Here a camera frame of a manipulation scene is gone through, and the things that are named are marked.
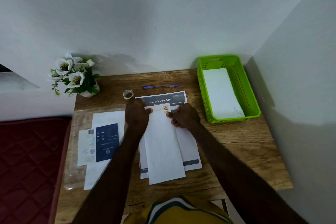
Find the blue pen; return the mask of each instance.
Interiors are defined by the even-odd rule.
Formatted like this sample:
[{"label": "blue pen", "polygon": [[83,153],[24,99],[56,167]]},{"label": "blue pen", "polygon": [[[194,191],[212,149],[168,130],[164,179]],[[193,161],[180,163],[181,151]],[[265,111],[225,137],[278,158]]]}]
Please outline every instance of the blue pen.
[{"label": "blue pen", "polygon": [[153,88],[169,88],[169,87],[177,87],[177,85],[170,85],[170,86],[154,86],[154,85],[147,85],[147,86],[143,86],[144,90],[147,89],[153,89]]}]

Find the plastic bag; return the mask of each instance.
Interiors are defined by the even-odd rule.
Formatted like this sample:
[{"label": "plastic bag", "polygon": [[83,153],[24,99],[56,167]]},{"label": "plastic bag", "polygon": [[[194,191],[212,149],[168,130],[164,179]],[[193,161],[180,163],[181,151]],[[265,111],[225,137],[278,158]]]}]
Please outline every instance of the plastic bag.
[{"label": "plastic bag", "polygon": [[86,165],[77,166],[78,131],[91,128],[94,113],[124,111],[125,109],[125,104],[119,104],[74,111],[64,166],[63,186],[66,190],[83,187],[85,182]]}]

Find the red cushion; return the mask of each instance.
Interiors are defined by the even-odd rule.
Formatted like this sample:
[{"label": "red cushion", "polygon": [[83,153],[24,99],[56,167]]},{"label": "red cushion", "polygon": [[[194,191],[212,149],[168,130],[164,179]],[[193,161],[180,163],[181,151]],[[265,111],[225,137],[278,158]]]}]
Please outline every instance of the red cushion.
[{"label": "red cushion", "polygon": [[0,223],[48,223],[69,120],[0,123]]}]

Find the forearm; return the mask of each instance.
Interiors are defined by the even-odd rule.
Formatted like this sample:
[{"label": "forearm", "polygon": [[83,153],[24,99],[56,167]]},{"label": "forearm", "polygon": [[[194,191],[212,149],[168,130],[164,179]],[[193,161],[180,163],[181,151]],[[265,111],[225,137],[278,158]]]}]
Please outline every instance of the forearm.
[{"label": "forearm", "polygon": [[201,124],[194,124],[189,130],[246,223],[306,223],[266,181],[238,160]]},{"label": "forearm", "polygon": [[131,177],[134,156],[143,128],[128,127],[100,179],[90,191],[72,223],[120,223]]}]

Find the wooden table surface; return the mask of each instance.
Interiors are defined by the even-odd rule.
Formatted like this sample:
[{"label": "wooden table surface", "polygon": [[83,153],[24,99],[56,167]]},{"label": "wooden table surface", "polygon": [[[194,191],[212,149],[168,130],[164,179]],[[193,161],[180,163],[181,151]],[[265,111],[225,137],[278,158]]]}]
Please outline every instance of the wooden table surface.
[{"label": "wooden table surface", "polygon": [[[225,147],[265,179],[275,190],[293,187],[263,115],[233,123],[209,124],[207,122],[196,69],[105,76],[98,79],[98,83],[101,90],[99,94],[92,98],[77,95],[75,110],[125,104],[122,94],[127,89],[132,90],[136,97],[185,90],[187,101],[199,112],[201,123]],[[178,87],[142,89],[144,85],[173,84],[177,84]],[[72,140],[78,139],[76,134],[78,131],[71,132],[69,145]],[[71,158],[71,151],[69,146],[66,165]],[[207,201],[226,198],[224,190],[200,148],[199,155],[202,169],[187,171],[185,178],[149,185],[148,179],[140,179],[137,153],[134,158],[124,213],[141,211],[166,195],[186,194]],[[83,187],[65,190],[63,185],[64,177],[58,199],[56,224],[70,223],[89,192],[89,190],[83,190]]]}]

